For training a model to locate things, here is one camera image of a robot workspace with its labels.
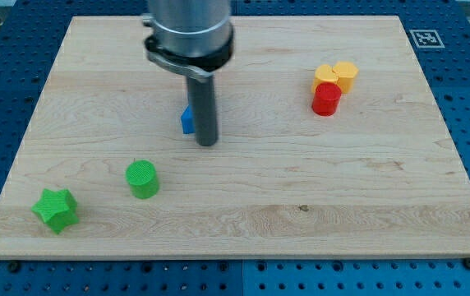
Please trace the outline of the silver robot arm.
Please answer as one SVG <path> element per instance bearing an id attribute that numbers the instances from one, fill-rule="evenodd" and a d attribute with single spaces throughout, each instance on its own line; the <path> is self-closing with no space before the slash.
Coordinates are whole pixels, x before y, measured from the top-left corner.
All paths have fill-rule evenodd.
<path id="1" fill-rule="evenodd" d="M 228 0 L 148 0 L 143 25 L 147 58 L 168 72 L 184 76 L 195 139 L 212 146 L 219 137 L 214 72 L 234 50 Z"/>

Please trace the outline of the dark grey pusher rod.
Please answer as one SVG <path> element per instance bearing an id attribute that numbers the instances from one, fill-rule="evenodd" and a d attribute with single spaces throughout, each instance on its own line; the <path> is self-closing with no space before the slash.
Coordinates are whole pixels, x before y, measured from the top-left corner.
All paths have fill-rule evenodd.
<path id="1" fill-rule="evenodd" d="M 212 146 L 218 140 L 214 78 L 199 81 L 187 77 L 186 84 L 196 142 L 200 146 Z"/>

